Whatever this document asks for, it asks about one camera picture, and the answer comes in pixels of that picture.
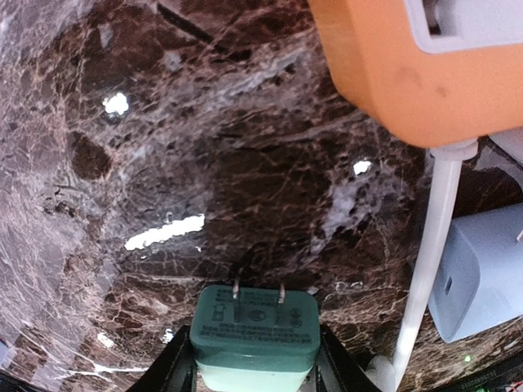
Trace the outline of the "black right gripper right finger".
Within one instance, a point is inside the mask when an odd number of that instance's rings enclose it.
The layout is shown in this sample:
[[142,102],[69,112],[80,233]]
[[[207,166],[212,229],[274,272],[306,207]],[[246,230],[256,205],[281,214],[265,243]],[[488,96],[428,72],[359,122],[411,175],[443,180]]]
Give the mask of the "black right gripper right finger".
[[320,351],[315,363],[315,390],[319,392],[379,391],[326,325],[320,326]]

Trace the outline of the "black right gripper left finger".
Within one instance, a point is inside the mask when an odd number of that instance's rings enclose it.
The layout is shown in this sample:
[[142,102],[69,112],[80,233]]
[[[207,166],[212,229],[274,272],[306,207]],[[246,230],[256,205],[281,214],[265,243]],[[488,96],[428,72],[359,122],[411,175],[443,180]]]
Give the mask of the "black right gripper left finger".
[[134,384],[134,392],[195,392],[197,366],[190,327],[181,327],[158,358]]

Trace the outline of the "green plug adapter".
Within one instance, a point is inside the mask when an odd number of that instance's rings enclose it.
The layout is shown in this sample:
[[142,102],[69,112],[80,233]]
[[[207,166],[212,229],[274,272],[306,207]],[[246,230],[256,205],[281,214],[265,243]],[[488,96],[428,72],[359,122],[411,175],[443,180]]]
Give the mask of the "green plug adapter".
[[298,391],[320,352],[320,312],[308,292],[230,284],[199,295],[190,325],[194,362],[211,391]]

